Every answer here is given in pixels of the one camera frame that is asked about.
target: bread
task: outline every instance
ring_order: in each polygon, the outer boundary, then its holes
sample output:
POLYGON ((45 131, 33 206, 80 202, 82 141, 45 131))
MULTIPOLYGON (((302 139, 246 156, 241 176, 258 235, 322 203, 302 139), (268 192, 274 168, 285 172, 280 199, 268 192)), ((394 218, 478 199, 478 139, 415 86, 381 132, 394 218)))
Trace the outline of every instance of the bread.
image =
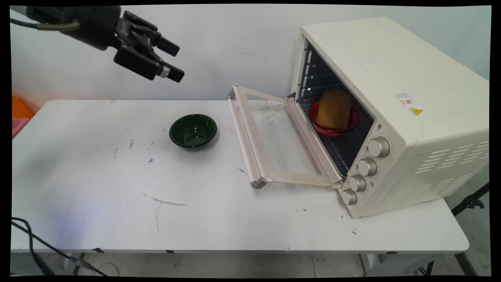
POLYGON ((320 99, 315 122, 332 129, 348 129, 351 114, 351 94, 336 89, 325 90, 320 99))

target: table leg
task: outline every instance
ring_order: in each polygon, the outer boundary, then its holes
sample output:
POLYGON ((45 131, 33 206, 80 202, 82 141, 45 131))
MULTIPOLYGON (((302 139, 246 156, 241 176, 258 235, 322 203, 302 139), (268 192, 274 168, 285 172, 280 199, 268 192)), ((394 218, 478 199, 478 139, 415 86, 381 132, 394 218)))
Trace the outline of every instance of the table leg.
POLYGON ((377 254, 361 254, 364 277, 401 276, 440 257, 439 254, 388 254, 381 261, 377 254))

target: orange object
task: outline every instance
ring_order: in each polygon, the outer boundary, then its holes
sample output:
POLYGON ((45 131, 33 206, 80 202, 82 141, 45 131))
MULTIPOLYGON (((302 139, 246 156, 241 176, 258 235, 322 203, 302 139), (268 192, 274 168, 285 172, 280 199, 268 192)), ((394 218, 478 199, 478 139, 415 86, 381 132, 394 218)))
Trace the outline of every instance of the orange object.
POLYGON ((12 97, 12 116, 17 118, 33 117, 33 113, 26 107, 23 101, 18 97, 12 97))

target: floor tile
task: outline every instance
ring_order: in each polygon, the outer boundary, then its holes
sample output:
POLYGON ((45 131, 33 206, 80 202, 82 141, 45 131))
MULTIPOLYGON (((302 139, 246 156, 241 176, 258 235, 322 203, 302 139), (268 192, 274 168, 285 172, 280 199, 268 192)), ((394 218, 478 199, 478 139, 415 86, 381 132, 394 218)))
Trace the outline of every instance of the floor tile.
MULTIPOLYGON (((108 276, 176 277, 179 256, 172 253, 87 253, 84 261, 108 276)), ((80 269, 78 275, 98 274, 80 269)))
POLYGON ((314 277, 310 254, 182 254, 177 277, 306 278, 314 277))
POLYGON ((70 263, 66 258, 61 256, 58 253, 48 253, 47 257, 45 258, 45 263, 50 267, 59 267, 64 269, 66 264, 70 263))
POLYGON ((416 269, 413 272, 406 273, 404 276, 423 276, 423 274, 416 269))
POLYGON ((473 269, 479 276, 491 276, 490 230, 482 229, 478 222, 473 222, 476 218, 471 210, 458 214, 456 219, 470 243, 465 255, 473 269))
POLYGON ((357 254, 312 255, 316 278, 362 277, 364 270, 357 254))
MULTIPOLYGON (((426 270, 427 267, 428 264, 423 265, 424 270, 426 270)), ((442 256, 437 258, 433 263, 431 275, 452 275, 442 256)))
POLYGON ((454 254, 445 254, 442 257, 447 264, 447 267, 449 268, 450 275, 464 275, 464 272, 457 262, 456 256, 454 254))
POLYGON ((37 255, 43 260, 47 261, 47 258, 49 257, 51 253, 49 252, 38 252, 37 255))

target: warning label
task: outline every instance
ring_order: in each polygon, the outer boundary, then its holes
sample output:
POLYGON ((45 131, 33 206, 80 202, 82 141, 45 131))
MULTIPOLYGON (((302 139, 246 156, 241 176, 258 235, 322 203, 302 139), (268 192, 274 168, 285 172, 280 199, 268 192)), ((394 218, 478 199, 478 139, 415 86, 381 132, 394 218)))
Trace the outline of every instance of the warning label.
POLYGON ((414 99, 412 99, 409 94, 405 92, 398 93, 395 94, 395 98, 397 98, 403 106, 408 108, 413 115, 419 115, 423 112, 423 110, 420 109, 421 107, 415 103, 414 99))
POLYGON ((410 108, 410 110, 415 114, 419 115, 423 110, 415 109, 415 108, 410 108))

